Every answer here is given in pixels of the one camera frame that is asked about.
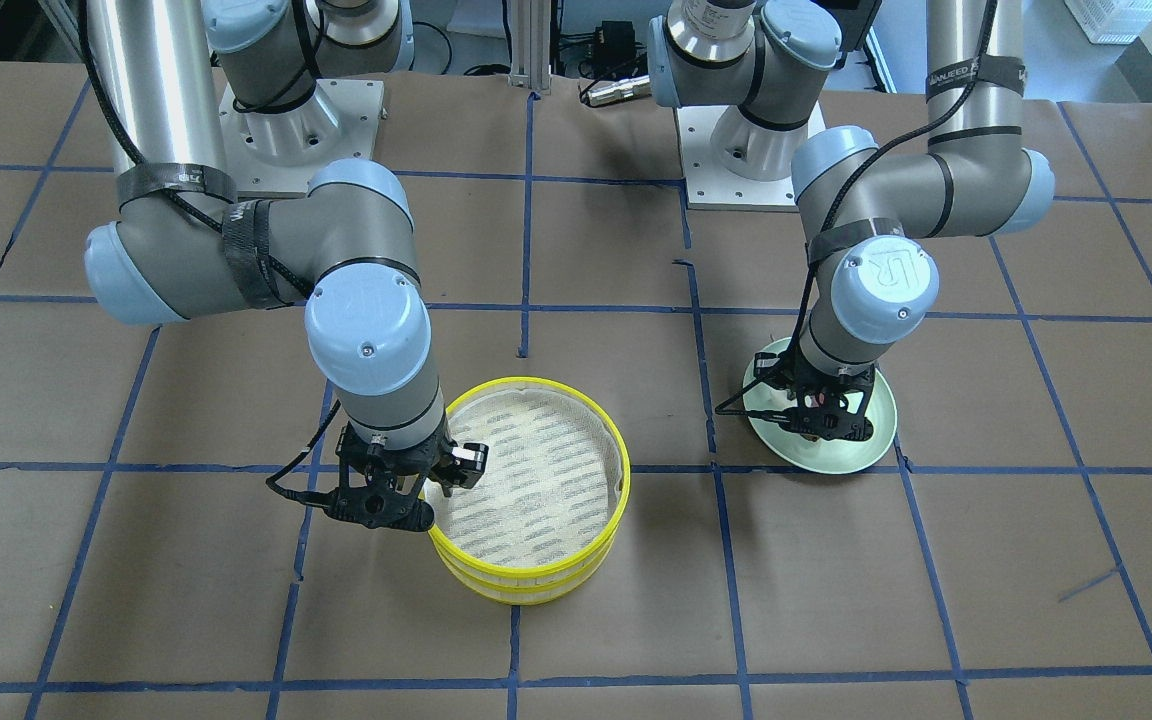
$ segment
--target black cable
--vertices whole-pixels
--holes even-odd
[[[128,158],[132,160],[132,164],[145,164],[145,154],[142,154],[141,150],[136,146],[136,142],[132,142],[132,136],[128,135],[127,127],[123,127],[123,120],[119,119],[118,113],[114,111],[114,104],[109,101],[109,92],[105,90],[105,82],[100,77],[100,68],[96,67],[96,59],[92,56],[91,38],[88,37],[88,0],[78,2],[78,52],[82,55],[83,67],[88,68],[88,78],[92,83],[92,96],[96,97],[96,104],[100,106],[100,112],[105,115],[105,124],[108,124],[109,131],[114,135],[114,141],[123,149]],[[172,190],[165,190],[164,192],[173,205],[184,211],[189,217],[198,220],[200,223],[205,223],[212,232],[220,232],[219,220],[185,202],[183,197],[180,197],[179,192]]]
[[[986,0],[986,6],[984,6],[984,14],[983,17],[980,18],[980,35],[977,41],[977,51],[975,52],[975,61],[977,61],[977,67],[980,67],[980,60],[984,58],[984,53],[986,53],[986,48],[990,45],[990,37],[993,33],[993,18],[995,17],[996,10],[998,10],[998,0]],[[838,195],[835,195],[835,199],[833,199],[832,204],[829,205],[829,211],[826,214],[826,218],[824,218],[824,223],[823,227],[820,227],[820,232],[828,232],[829,229],[833,229],[833,223],[838,220],[838,210],[841,209],[842,200],[846,199],[847,191],[850,191],[851,187],[856,183],[856,181],[861,179],[861,174],[864,174],[865,170],[867,170],[870,167],[873,167],[873,164],[879,158],[881,158],[881,156],[886,156],[887,152],[890,151],[896,145],[901,145],[901,143],[904,142],[914,141],[915,137],[925,135],[925,132],[932,132],[933,129],[937,129],[938,127],[941,127],[942,124],[948,122],[948,119],[954,118],[954,114],[957,113],[957,111],[960,111],[961,108],[963,108],[963,105],[968,100],[968,97],[972,94],[972,91],[975,89],[975,83],[977,83],[977,78],[973,76],[964,85],[963,94],[960,94],[958,99],[954,103],[954,105],[952,105],[950,108],[947,109],[940,118],[932,120],[931,123],[927,123],[924,127],[914,129],[914,131],[905,132],[905,135],[901,135],[900,137],[893,138],[893,141],[890,142],[884,143],[881,147],[879,147],[872,156],[870,156],[867,159],[865,159],[864,162],[861,164],[861,167],[852,170],[850,176],[847,176],[844,183],[842,183],[842,185],[838,188]],[[797,319],[794,323],[794,333],[791,333],[790,335],[790,342],[788,342],[788,346],[785,348],[785,353],[782,353],[780,357],[776,357],[776,363],[768,365],[767,369],[764,369],[761,373],[758,373],[758,376],[756,376],[756,378],[752,381],[746,384],[745,387],[742,387],[740,391],[737,391],[736,395],[733,395],[730,397],[727,397],[727,400],[719,402],[719,404],[714,407],[715,415],[745,415],[745,416],[750,415],[749,410],[728,410],[727,407],[732,406],[733,402],[736,402],[741,397],[744,397],[746,393],[753,389],[755,386],[758,386],[759,382],[765,382],[773,374],[781,372],[781,370],[785,367],[786,364],[791,363],[791,361],[794,359],[794,354],[797,350],[797,346],[799,346],[801,334],[803,334],[803,323],[805,320],[808,311],[808,302],[810,297],[812,297],[812,288],[814,286],[814,273],[817,273],[817,268],[813,265],[809,264],[806,281],[803,283],[803,300],[799,303],[799,316],[797,316]]]
[[[447,44],[447,63],[444,65],[442,71],[440,71],[438,74],[440,74],[440,76],[445,76],[445,74],[447,74],[447,70],[452,69],[452,38],[448,37],[446,32],[444,32],[442,28],[435,26],[435,24],[426,23],[425,20],[416,20],[416,22],[412,23],[412,26],[427,26],[430,29],[433,29],[434,32],[437,32],[437,33],[439,33],[440,36],[444,37],[444,41],[445,41],[445,44]],[[416,63],[416,59],[412,58],[412,65],[415,65],[415,63]]]
[[[605,79],[616,78],[616,74],[620,73],[620,70],[623,70],[624,68],[637,67],[637,65],[644,63],[646,59],[649,59],[646,54],[641,54],[635,56],[635,59],[626,60],[621,65],[613,65],[613,67],[602,70],[602,74],[600,74],[599,77],[596,77],[593,82],[590,82],[589,85],[585,85],[584,88],[581,89],[579,93],[576,94],[576,99],[581,101],[581,105],[585,105],[588,108],[588,106],[590,106],[589,91],[594,90],[594,85],[598,85],[598,83],[604,82]]]
[[[290,473],[291,470],[296,469],[296,465],[300,465],[301,462],[305,460],[308,455],[310,455],[310,452],[314,452],[314,446],[320,441],[320,439],[323,439],[323,433],[328,432],[328,425],[332,424],[332,420],[335,418],[335,414],[338,414],[338,410],[340,410],[339,400],[334,402],[334,404],[332,406],[332,410],[328,410],[328,416],[326,416],[326,418],[323,419],[323,423],[319,425],[319,429],[317,430],[317,432],[314,432],[314,437],[310,438],[310,442],[306,442],[305,448],[303,448],[301,454],[297,455],[296,458],[293,460],[291,462],[288,462],[287,465],[283,465],[282,469],[279,469],[279,471],[271,475],[268,478],[265,478],[265,487],[268,487],[271,488],[271,491],[276,492],[280,497],[288,498],[288,500],[296,500],[296,495],[300,495],[300,493],[297,491],[294,491],[294,488],[280,487],[278,480],[282,480],[286,475]]]

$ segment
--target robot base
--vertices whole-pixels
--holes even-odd
[[[797,213],[791,179],[755,181],[744,179],[723,167],[710,136],[727,105],[700,105],[679,108],[679,151],[682,154],[682,174],[687,179],[687,207],[696,210],[773,210]],[[820,105],[812,108],[808,120],[808,137],[823,131],[824,116]]]
[[[376,134],[384,118],[385,83],[376,79],[320,79],[319,88],[340,115],[344,135],[332,145],[308,149],[283,164],[270,162],[248,149],[242,118],[234,113],[234,92],[225,88],[220,101],[220,135],[225,142],[227,172],[238,197],[303,197],[310,179],[339,158],[370,160]]]
[[[788,344],[790,340],[782,338],[764,347],[763,351],[778,354]],[[749,384],[753,379],[755,364],[750,361],[742,382]],[[761,382],[745,395],[746,410],[783,410],[788,402],[790,400],[785,391],[773,389]],[[887,386],[882,373],[874,372],[874,391],[869,399],[865,418],[874,424],[874,434],[864,442],[850,442],[844,439],[812,441],[797,433],[785,432],[780,425],[767,420],[750,419],[750,424],[763,440],[763,445],[793,464],[813,473],[844,475],[858,473],[859,470],[873,465],[887,454],[887,448],[896,438],[896,399],[892,396],[890,387]]]

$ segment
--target yellow rim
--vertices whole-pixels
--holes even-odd
[[[616,448],[620,450],[621,455],[621,498],[616,501],[616,510],[612,513],[612,520],[608,520],[607,526],[592,541],[586,544],[585,547],[579,548],[573,553],[573,555],[564,558],[562,560],[556,560],[550,562],[550,564],[538,564],[535,568],[506,568],[503,564],[492,564],[492,562],[484,562],[479,559],[470,555],[470,553],[464,552],[461,547],[456,546],[456,543],[452,541],[450,538],[444,535],[444,530],[440,530],[437,524],[429,530],[430,537],[434,539],[435,546],[444,548],[445,551],[452,553],[452,556],[463,564],[470,566],[477,571],[488,573],[492,575],[498,575],[498,577],[509,578],[509,579],[535,579],[541,577],[541,575],[548,575],[551,573],[558,573],[559,570],[566,570],[571,568],[573,564],[579,564],[582,560],[585,560],[590,555],[593,555],[604,543],[616,532],[617,525],[621,523],[621,515],[626,514],[626,502],[630,498],[630,452],[626,447],[626,439],[621,437],[621,430],[616,427],[616,423],[613,423],[611,416],[604,412],[602,408],[599,407],[593,400],[590,400],[585,393],[574,387],[564,386],[562,382],[551,381],[545,378],[530,378],[530,377],[511,377],[511,378],[499,378],[495,381],[487,381],[480,384],[480,386],[468,389],[463,395],[456,397],[450,406],[447,406],[447,414],[452,415],[458,409],[458,407],[465,404],[472,397],[480,395],[483,392],[505,386],[505,384],[532,384],[532,386],[550,387],[552,389],[558,389],[559,392],[566,393],[566,395],[571,395],[581,402],[584,402],[590,410],[598,414],[602,423],[607,425],[607,430],[611,430],[612,437],[616,439]]]

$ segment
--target yellow bowl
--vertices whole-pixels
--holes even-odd
[[[508,425],[506,429],[479,429],[479,435],[475,435],[471,430],[458,429],[458,425],[475,423],[472,414],[484,414],[492,409],[492,404],[500,402],[525,402],[526,407],[518,409],[516,414],[500,414],[497,411],[492,420],[517,420],[518,425]],[[545,430],[552,425],[562,423],[563,417],[570,418],[571,423],[584,420],[584,427],[551,430],[550,438],[540,437]],[[612,548],[613,539],[616,538],[616,529],[620,525],[621,516],[626,514],[626,503],[630,497],[630,454],[626,448],[626,440],[621,437],[620,430],[612,418],[601,407],[585,396],[577,389],[564,386],[561,382],[550,381],[544,378],[513,377],[500,378],[497,381],[484,382],[471,388],[465,395],[456,397],[456,401],[448,406],[448,427],[452,429],[452,437],[465,439],[465,441],[485,442],[488,446],[488,471],[479,479],[479,484],[471,491],[456,491],[450,501],[444,500],[442,492],[434,484],[430,483],[426,488],[426,500],[434,506],[435,524],[430,529],[430,538],[434,541],[435,551],[447,564],[448,570],[461,583],[470,588],[471,591],[484,597],[492,598],[499,602],[509,605],[536,605],[547,602],[561,597],[581,583],[590,578],[590,575],[602,564],[604,558]],[[576,488],[576,492],[584,492],[585,497],[598,497],[599,492],[605,493],[602,505],[590,502],[568,506],[566,503],[544,502],[544,507],[524,507],[525,515],[509,509],[518,509],[517,493],[530,493],[536,495],[536,488],[545,490],[540,483],[531,483],[528,478],[513,477],[509,470],[517,470],[524,465],[525,461],[545,460],[550,456],[558,460],[568,458],[573,447],[570,439],[581,441],[581,430],[585,432],[585,442],[576,447],[576,454],[581,454],[577,460],[593,458],[602,464],[602,470],[596,473],[581,475],[581,479],[590,479],[588,487]],[[484,432],[488,437],[480,437]],[[535,437],[526,437],[532,433]],[[545,439],[550,439],[550,445],[545,445]],[[554,454],[562,452],[562,457]],[[525,454],[525,460],[516,460],[520,454]],[[498,473],[493,475],[493,468],[498,468]],[[468,541],[467,535],[461,532],[457,524],[456,503],[477,503],[480,510],[488,515],[493,524],[486,526],[486,532],[480,533],[477,541]],[[579,529],[579,518],[585,515],[591,520],[599,520],[602,516],[599,507],[607,507],[608,514],[604,523],[599,525],[585,524],[585,533],[582,535],[573,530]],[[588,510],[577,515],[576,520],[568,521],[563,511],[573,514],[575,510]],[[521,537],[530,524],[550,523],[552,533],[560,533],[563,537],[550,538],[544,532],[532,532],[531,536]],[[494,543],[493,548],[475,547],[482,544]],[[531,547],[550,546],[544,552],[536,551],[532,555]],[[553,556],[554,552],[561,551],[561,556]],[[503,562],[502,555],[509,561]],[[540,559],[532,564],[532,559]]]

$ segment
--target metal base plate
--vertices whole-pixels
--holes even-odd
[[[351,157],[371,159],[384,115],[385,83],[320,79],[319,89],[339,109],[344,137],[334,145],[305,152],[298,164],[274,165],[248,149],[242,118],[233,108],[234,93],[225,88],[220,100],[220,135],[225,142],[225,161],[229,165],[227,172],[238,188],[238,197],[301,197],[314,173],[329,161]]]
[[[727,105],[703,105],[679,108],[679,151],[682,176],[687,179],[687,207],[696,210],[780,210],[797,213],[794,182],[763,182],[743,179],[723,167],[717,152],[710,149],[708,136]],[[824,129],[820,105],[808,120],[808,137]]]

